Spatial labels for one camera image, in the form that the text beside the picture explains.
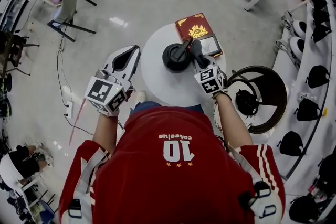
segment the chair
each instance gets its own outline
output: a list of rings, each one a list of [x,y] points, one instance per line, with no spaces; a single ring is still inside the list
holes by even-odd
[[[13,70],[17,70],[17,71],[21,72],[22,74],[30,76],[30,74],[25,73],[18,68],[18,66],[21,64],[20,60],[21,60],[23,48],[39,47],[40,45],[38,45],[38,44],[26,44],[26,37],[21,37],[21,36],[18,36],[18,35],[12,35],[11,39],[12,39],[11,42],[13,42],[13,46],[11,48],[10,55],[8,57],[8,61],[12,63],[14,68],[6,70],[6,73],[11,72]]]
[[[93,6],[96,6],[97,4],[91,0],[85,0],[92,4]],[[73,38],[65,34],[65,31],[61,31],[61,26],[67,26],[71,28],[75,28],[81,31],[89,32],[92,34],[96,34],[95,31],[77,26],[73,24],[73,16],[76,13],[76,5],[77,0],[62,0],[62,5],[56,10],[56,12],[53,14],[53,19],[47,23],[49,27],[51,27],[56,32],[60,33],[62,36],[66,37],[67,39],[71,40],[72,42],[75,42]]]

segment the shoe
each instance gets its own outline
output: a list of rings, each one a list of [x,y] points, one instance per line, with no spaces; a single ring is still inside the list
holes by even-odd
[[[52,0],[55,5],[62,4],[62,0]]]
[[[38,148],[43,147],[43,144],[42,144],[42,142],[37,141],[37,142],[34,144],[34,146],[36,146],[36,149],[38,149]]]
[[[47,156],[44,155],[44,157],[46,158],[46,162],[47,162],[48,166],[50,166],[51,168],[53,168],[53,166],[54,166],[54,159],[53,159],[53,157],[51,157],[49,154]]]
[[[146,101],[146,93],[144,91],[139,91],[135,97],[134,106],[139,103],[143,103]]]

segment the red jersey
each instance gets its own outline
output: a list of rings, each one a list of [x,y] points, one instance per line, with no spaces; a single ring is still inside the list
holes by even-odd
[[[206,115],[183,108],[151,108],[130,116],[112,156],[91,179],[93,223],[255,223],[241,204],[254,197],[249,172],[224,150]],[[60,198],[69,209],[81,175],[99,145],[77,150]],[[281,200],[285,191],[267,145],[237,149]]]

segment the floor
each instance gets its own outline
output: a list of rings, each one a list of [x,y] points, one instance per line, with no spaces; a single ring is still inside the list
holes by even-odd
[[[261,0],[250,12],[244,10],[249,0],[93,0],[98,6],[79,0],[75,24],[97,31],[96,35],[75,29],[67,33],[75,43],[65,41],[59,59],[60,83],[64,100],[72,98],[74,112],[70,122],[74,124],[81,107],[90,76],[100,68],[107,56],[124,46],[137,44],[144,47],[148,38],[159,28],[176,20],[204,13],[212,30],[222,44],[227,61],[227,74],[250,65],[272,67],[275,60],[274,42],[281,38],[281,16],[300,0]],[[75,130],[70,143],[72,127],[64,118],[66,108],[62,104],[57,79],[56,54],[61,37],[46,26],[53,9],[37,1],[30,12],[23,33],[38,42],[39,48],[28,48],[22,69],[31,72],[25,76],[13,72],[13,89],[8,95],[13,115],[5,128],[11,146],[36,140],[44,143],[54,157],[54,168],[47,167],[42,177],[50,191],[60,196],[71,161],[77,147],[92,136]],[[141,69],[133,76],[136,89],[146,90]],[[147,91],[149,99],[158,101]],[[126,121],[132,100],[121,107],[119,120]],[[204,104],[211,116],[213,103]],[[93,133],[98,113],[85,103],[77,126]]]

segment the red book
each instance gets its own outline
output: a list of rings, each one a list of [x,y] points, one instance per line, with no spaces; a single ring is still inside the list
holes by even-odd
[[[204,55],[220,56],[223,54],[215,34],[203,13],[195,14],[175,22],[176,29],[182,42],[188,37],[199,39]]]

